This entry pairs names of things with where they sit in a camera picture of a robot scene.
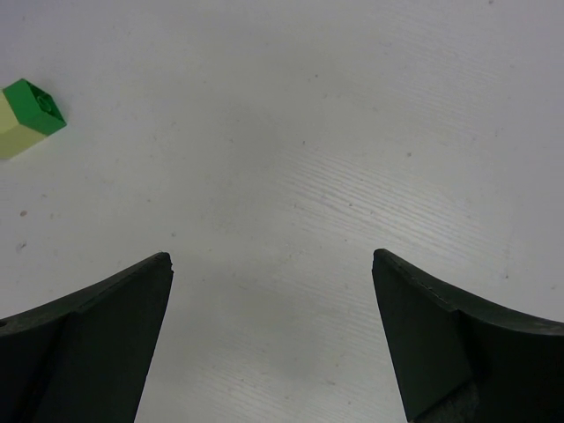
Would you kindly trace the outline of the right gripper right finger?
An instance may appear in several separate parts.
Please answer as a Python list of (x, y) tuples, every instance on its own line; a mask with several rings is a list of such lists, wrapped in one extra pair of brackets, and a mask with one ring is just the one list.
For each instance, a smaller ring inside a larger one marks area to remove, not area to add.
[(561, 422), (563, 325), (439, 280), (387, 249), (373, 281), (410, 422)]

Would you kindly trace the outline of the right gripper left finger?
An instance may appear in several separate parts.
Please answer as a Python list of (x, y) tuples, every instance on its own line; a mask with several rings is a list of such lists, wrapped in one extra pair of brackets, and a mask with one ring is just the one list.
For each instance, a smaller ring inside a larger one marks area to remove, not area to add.
[(3, 422), (132, 422), (167, 310), (159, 252), (1, 321)]

